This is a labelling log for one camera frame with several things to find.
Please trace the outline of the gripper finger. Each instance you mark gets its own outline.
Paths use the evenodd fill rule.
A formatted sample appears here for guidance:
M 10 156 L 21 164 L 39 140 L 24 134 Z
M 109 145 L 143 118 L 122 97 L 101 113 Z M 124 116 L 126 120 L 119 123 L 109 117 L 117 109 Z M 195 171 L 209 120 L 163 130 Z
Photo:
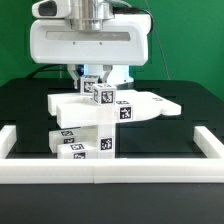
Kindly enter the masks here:
M 68 64 L 67 71 L 73 79 L 74 88 L 77 89 L 79 87 L 78 81 L 80 79 L 80 75 L 77 72 L 76 66 L 74 64 Z
M 107 79 L 108 79 L 110 73 L 112 72 L 112 70 L 113 70 L 113 66 L 112 65 L 104 65 L 103 66 L 103 75 L 100 78 L 100 81 L 102 83 L 106 83 L 107 82 Z

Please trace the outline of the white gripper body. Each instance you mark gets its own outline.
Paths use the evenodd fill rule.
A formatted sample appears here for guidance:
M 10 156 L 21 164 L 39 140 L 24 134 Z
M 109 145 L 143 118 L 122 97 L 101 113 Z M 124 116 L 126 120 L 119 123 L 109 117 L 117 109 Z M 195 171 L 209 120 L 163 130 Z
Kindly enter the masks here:
M 143 65 L 151 16 L 113 0 L 41 0 L 32 6 L 31 57 L 37 63 Z

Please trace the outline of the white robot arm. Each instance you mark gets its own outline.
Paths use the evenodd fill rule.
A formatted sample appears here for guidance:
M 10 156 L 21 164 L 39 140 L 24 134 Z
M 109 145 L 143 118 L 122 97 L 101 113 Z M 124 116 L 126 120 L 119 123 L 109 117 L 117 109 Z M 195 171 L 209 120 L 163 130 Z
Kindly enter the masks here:
M 79 64 L 100 66 L 105 81 L 115 66 L 148 60 L 152 16 L 124 0 L 41 0 L 32 14 L 32 59 L 65 64 L 74 80 Z

